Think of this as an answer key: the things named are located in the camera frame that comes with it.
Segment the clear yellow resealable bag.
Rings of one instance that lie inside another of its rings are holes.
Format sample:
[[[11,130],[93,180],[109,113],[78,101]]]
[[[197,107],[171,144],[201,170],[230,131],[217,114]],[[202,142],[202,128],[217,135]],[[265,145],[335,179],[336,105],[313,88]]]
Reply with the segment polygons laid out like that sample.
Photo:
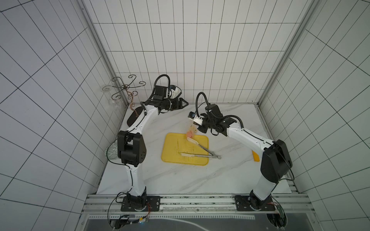
[[[190,127],[189,127],[189,129],[188,129],[188,131],[187,132],[192,132],[193,133],[193,137],[192,138],[194,138],[195,137],[195,135],[197,134],[197,132],[198,132],[198,125],[197,124],[194,124],[194,123],[191,123],[191,125],[190,125]]]

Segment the white metal tongs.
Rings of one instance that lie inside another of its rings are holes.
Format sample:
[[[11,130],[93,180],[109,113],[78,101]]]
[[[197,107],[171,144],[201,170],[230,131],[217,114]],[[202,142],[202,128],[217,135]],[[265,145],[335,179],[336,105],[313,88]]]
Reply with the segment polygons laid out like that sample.
[[[200,153],[187,153],[187,152],[180,152],[181,156],[184,157],[203,157],[203,158],[213,158],[213,159],[221,159],[222,157],[219,155],[216,155],[213,151],[209,150],[208,148],[202,146],[198,141],[196,141],[193,138],[187,137],[187,141],[192,143],[197,147],[197,150],[201,152]]]

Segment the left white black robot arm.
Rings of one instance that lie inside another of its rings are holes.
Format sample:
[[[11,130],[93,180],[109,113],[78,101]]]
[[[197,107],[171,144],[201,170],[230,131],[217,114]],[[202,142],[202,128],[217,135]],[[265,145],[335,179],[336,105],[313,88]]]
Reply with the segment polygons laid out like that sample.
[[[117,138],[118,157],[127,167],[127,174],[131,180],[131,189],[125,197],[124,204],[143,210],[147,204],[146,186],[143,180],[142,166],[146,157],[144,131],[162,110],[181,110],[189,105],[183,98],[147,100],[140,103],[142,112],[136,121],[125,131],[120,131]]]

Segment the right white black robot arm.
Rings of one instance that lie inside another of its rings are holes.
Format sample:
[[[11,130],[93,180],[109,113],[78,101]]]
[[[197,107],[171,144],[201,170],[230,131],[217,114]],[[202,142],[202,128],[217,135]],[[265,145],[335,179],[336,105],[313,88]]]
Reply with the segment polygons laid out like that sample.
[[[239,141],[257,154],[261,160],[261,177],[250,192],[248,203],[253,210],[259,211],[265,204],[271,202],[272,192],[293,166],[285,142],[268,140],[245,129],[237,116],[216,118],[203,114],[203,118],[194,119],[194,124],[198,125],[200,132],[215,130]]]

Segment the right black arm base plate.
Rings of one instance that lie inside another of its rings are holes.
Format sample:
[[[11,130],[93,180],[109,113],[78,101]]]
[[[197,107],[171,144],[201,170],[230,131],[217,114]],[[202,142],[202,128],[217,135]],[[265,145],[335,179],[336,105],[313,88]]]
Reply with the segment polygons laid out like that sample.
[[[274,212],[276,210],[271,196],[268,196],[265,200],[260,200],[256,196],[236,195],[234,199],[237,211]]]

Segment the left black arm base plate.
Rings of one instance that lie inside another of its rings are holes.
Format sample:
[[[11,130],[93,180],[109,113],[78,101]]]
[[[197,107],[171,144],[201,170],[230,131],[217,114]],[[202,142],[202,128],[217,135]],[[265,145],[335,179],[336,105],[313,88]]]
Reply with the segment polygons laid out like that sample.
[[[160,196],[130,196],[123,198],[120,210],[122,212],[158,212],[160,210]]]

